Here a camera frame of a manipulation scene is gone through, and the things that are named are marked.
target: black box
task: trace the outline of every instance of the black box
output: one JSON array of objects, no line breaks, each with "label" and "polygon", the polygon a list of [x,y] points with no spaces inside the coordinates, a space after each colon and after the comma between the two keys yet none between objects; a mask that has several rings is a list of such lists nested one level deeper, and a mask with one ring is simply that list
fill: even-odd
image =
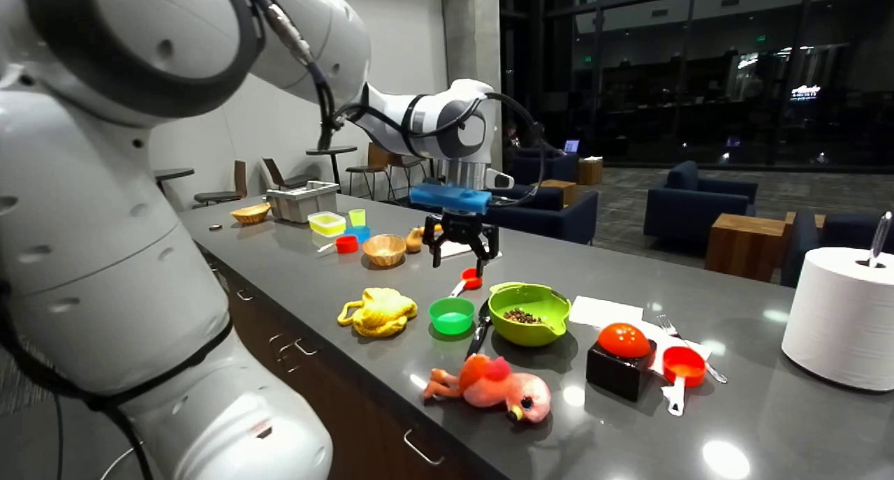
[{"label": "black box", "polygon": [[657,347],[654,340],[649,340],[648,355],[629,358],[614,356],[597,342],[587,351],[587,381],[617,396],[637,401],[652,378],[649,365]]}]

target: countertop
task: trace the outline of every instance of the countertop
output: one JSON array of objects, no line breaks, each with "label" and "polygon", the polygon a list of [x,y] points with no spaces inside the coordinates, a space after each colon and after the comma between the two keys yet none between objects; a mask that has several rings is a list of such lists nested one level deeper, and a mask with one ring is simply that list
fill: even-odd
[{"label": "countertop", "polygon": [[[638,403],[585,381],[585,353],[596,339],[571,324],[549,347],[518,349],[494,331],[482,352],[505,356],[552,390],[552,414],[537,426],[513,427],[503,412],[461,401],[424,404],[432,368],[457,372],[469,339],[438,340],[427,308],[474,266],[470,254],[431,267],[427,252],[390,270],[364,266],[361,253],[325,255],[306,226],[268,218],[240,226],[231,210],[259,198],[182,213],[198,244],[235,270],[292,317],[381,382],[417,419],[428,419],[462,444],[462,452],[499,472],[526,479],[881,479],[894,477],[894,394],[842,390],[805,374],[780,350],[792,289],[664,261],[501,231],[504,256],[485,269],[485,286],[463,296],[481,304],[501,282],[552,286],[570,299],[591,296],[645,308],[645,319],[668,315],[690,340],[715,350],[712,364],[729,378],[706,378],[687,396],[686,413],[667,412],[657,380]],[[406,235],[425,213],[338,196],[338,210],[367,209],[374,234]],[[223,225],[221,231],[208,226]],[[419,305],[419,315],[389,340],[357,337],[335,318],[364,288],[389,286]]]}]

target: blue cup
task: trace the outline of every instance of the blue cup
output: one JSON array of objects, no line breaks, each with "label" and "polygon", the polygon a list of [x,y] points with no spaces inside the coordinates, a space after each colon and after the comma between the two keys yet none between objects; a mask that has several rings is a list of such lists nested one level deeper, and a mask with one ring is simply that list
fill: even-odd
[{"label": "blue cup", "polygon": [[369,226],[349,226],[348,228],[344,229],[344,235],[356,235],[357,242],[363,244],[367,242],[367,239],[370,236]]}]

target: yellow cup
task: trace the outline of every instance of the yellow cup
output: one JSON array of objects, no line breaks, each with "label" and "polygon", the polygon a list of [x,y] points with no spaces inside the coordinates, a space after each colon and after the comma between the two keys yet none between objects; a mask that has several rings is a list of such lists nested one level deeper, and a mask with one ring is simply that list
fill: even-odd
[{"label": "yellow cup", "polygon": [[367,225],[367,210],[349,210],[348,216],[351,217],[352,226]]}]

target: red ball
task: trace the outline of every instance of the red ball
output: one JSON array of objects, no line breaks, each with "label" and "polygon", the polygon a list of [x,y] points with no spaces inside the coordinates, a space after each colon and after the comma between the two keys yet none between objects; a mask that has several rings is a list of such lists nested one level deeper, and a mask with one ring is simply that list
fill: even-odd
[{"label": "red ball", "polygon": [[643,357],[649,354],[649,340],[632,324],[613,323],[599,333],[599,345],[620,357]]}]

